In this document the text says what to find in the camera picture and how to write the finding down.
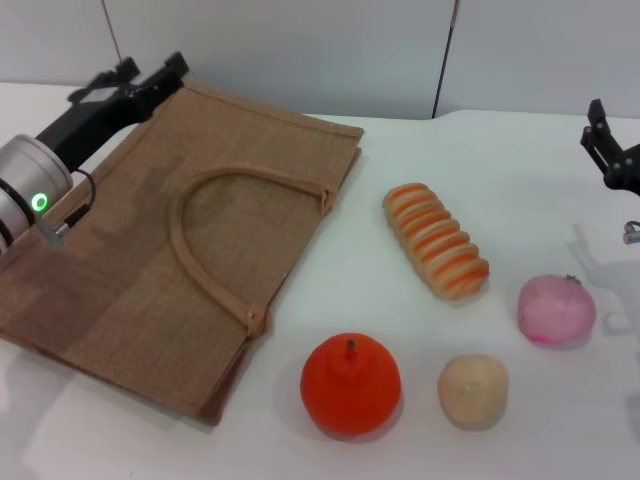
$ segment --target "striped bread roll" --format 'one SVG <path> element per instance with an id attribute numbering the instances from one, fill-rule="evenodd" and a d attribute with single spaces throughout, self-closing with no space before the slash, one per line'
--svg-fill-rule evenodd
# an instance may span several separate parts
<path id="1" fill-rule="evenodd" d="M 489 263 L 426 185 L 394 188 L 382 207 L 416 272 L 436 296 L 457 300 L 480 290 Z"/>

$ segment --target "white table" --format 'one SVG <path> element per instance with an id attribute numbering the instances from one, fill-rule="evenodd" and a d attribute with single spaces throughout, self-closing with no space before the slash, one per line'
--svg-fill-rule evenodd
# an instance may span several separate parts
<path id="1" fill-rule="evenodd" d="M 0 143 L 39 133 L 69 91 L 0 85 Z M 640 199 L 604 187 L 579 144 L 586 118 L 324 118 L 363 127 L 363 156 L 280 292 L 273 334 L 221 424 L 185 421 L 0 342 L 0 478 L 638 477 L 640 246 L 623 245 L 621 234 L 624 222 L 640 219 Z M 610 123 L 624 148 L 640 142 L 639 120 Z M 442 198 L 491 263 L 488 292 L 464 307 L 431 296 L 383 219 L 384 194 L 414 181 Z M 583 347 L 543 350 L 517 330 L 519 288 L 543 273 L 576 274 L 592 292 L 599 318 Z M 404 406 L 384 435 L 339 442 L 310 421 L 298 383 L 311 350 L 350 330 L 394 354 Z M 473 352 L 500 358 L 511 386 L 502 421 L 470 433 L 445 419 L 436 381 L 448 360 Z"/>

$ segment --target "jute bag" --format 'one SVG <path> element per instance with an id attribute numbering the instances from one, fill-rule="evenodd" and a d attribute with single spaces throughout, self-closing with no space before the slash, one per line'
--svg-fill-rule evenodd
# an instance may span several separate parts
<path id="1" fill-rule="evenodd" d="M 0 257 L 0 335 L 216 424 L 362 135 L 188 82 Z"/>

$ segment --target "green led light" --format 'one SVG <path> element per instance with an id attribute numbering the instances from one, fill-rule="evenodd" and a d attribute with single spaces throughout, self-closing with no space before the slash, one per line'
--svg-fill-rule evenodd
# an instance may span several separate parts
<path id="1" fill-rule="evenodd" d="M 47 208 L 47 203 L 49 203 L 49 200 L 47 200 L 47 196 L 44 193 L 36 193 L 31 199 L 31 208 L 35 212 L 41 212 Z"/>

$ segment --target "bag handle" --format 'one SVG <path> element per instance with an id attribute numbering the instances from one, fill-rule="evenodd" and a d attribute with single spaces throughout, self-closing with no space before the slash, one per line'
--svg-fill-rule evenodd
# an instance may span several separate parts
<path id="1" fill-rule="evenodd" d="M 267 324 L 271 322 L 269 312 L 256 305 L 247 305 L 214 280 L 191 253 L 184 233 L 184 210 L 193 193 L 212 180 L 230 175 L 263 178 L 302 192 L 317 195 L 322 199 L 321 213 L 323 217 L 331 210 L 336 198 L 336 192 L 321 184 L 309 182 L 267 167 L 235 163 L 212 168 L 191 177 L 181 185 L 176 195 L 169 202 L 169 235 L 173 250 L 178 257 L 178 262 L 212 299 L 247 327 L 249 336 L 254 336 L 263 331 L 265 320 Z"/>

